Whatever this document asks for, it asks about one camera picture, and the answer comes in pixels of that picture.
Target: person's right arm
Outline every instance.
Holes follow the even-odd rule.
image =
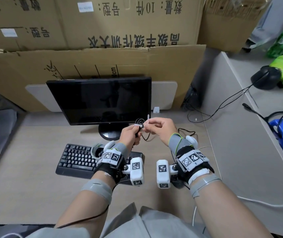
[[[157,134],[165,145],[171,147],[169,140],[177,133],[171,119],[152,118],[144,123],[146,132]],[[184,139],[176,146],[180,150],[185,145]],[[199,176],[190,186],[195,185],[207,175]],[[197,209],[210,235],[213,238],[272,238],[273,236],[256,216],[222,182],[212,182],[199,191],[195,197]]]

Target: black computer mouse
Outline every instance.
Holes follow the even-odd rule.
[[[263,66],[251,77],[251,82],[258,89],[271,90],[277,86],[281,77],[282,72],[279,68]]]

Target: space bar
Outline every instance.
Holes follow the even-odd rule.
[[[93,170],[92,167],[81,166],[81,165],[76,165],[76,164],[73,164],[73,165],[72,165],[72,168],[75,168],[75,169],[83,169],[83,170]]]

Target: black monitor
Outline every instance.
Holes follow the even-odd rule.
[[[151,78],[50,80],[47,85],[70,125],[99,124],[100,135],[120,132],[151,112]]]

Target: keyboard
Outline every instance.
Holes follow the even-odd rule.
[[[76,144],[67,144],[55,170],[57,175],[72,176],[77,178],[91,179],[97,166],[97,160],[92,158],[92,146],[83,146]],[[96,150],[95,156],[100,157],[103,154],[103,148]],[[131,152],[126,159],[126,164],[134,157],[141,157],[143,162],[145,156],[140,152]],[[129,175],[121,179],[123,184],[131,184]]]

